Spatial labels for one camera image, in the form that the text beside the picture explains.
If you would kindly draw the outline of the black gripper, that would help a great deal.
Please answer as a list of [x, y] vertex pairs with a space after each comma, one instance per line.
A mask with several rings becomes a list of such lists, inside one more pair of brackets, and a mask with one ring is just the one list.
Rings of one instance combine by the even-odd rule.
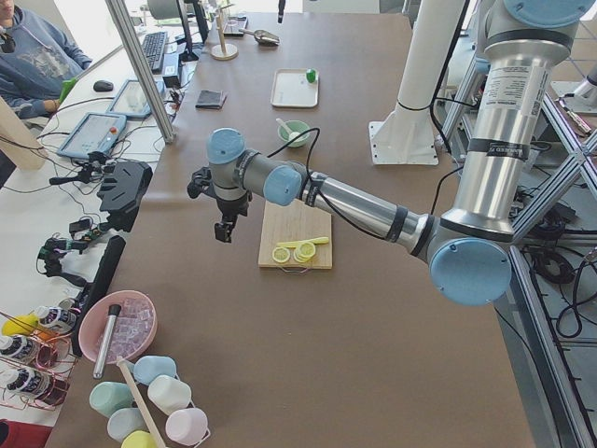
[[232, 224], [237, 222], [238, 216], [248, 216], [252, 193], [237, 187], [218, 186], [212, 177], [211, 169], [203, 166], [191, 175], [187, 184], [187, 195], [191, 199], [197, 199], [202, 194], [215, 199], [221, 213], [220, 222], [214, 225], [216, 240], [230, 243]]

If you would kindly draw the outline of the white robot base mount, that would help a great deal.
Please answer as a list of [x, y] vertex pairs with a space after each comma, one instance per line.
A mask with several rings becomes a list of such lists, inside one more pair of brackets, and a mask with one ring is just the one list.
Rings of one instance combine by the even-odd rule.
[[396, 106], [385, 120], [369, 124], [377, 165], [436, 165], [430, 112], [452, 40], [460, 33], [465, 0], [422, 1], [413, 27]]

